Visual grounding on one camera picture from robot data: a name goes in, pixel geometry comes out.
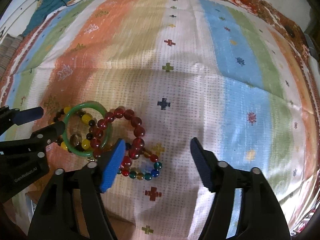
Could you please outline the striped grey pillow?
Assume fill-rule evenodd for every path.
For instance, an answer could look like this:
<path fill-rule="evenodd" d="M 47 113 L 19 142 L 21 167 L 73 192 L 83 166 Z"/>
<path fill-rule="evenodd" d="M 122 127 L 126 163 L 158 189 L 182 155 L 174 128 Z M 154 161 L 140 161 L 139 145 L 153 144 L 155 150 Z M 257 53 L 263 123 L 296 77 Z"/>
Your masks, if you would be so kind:
<path fill-rule="evenodd" d="M 16 55 L 16 51 L 23 41 L 23 36 L 11 36 L 7 34 L 1 42 L 1 79 L 7 73 L 7 70 L 11 67 Z"/>

